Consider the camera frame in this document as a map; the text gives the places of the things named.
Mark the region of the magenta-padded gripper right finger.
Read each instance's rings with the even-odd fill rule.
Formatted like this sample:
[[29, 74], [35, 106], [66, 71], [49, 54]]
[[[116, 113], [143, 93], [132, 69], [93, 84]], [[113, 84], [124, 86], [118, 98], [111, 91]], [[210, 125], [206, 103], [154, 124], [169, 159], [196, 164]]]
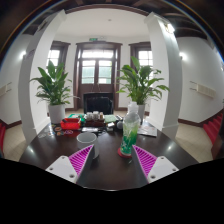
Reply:
[[142, 178], [147, 183], [155, 182], [178, 171], [178, 168], [165, 156], [156, 157], [145, 149], [133, 145], [132, 158], [136, 168], [142, 172]]

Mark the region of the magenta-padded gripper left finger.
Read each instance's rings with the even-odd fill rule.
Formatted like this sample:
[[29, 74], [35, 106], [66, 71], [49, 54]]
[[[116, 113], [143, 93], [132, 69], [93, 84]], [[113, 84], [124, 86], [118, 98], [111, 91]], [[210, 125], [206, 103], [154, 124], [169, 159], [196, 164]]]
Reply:
[[77, 183], [93, 156], [94, 146], [89, 145], [70, 156], [60, 156], [47, 168], [47, 171], [72, 183]]

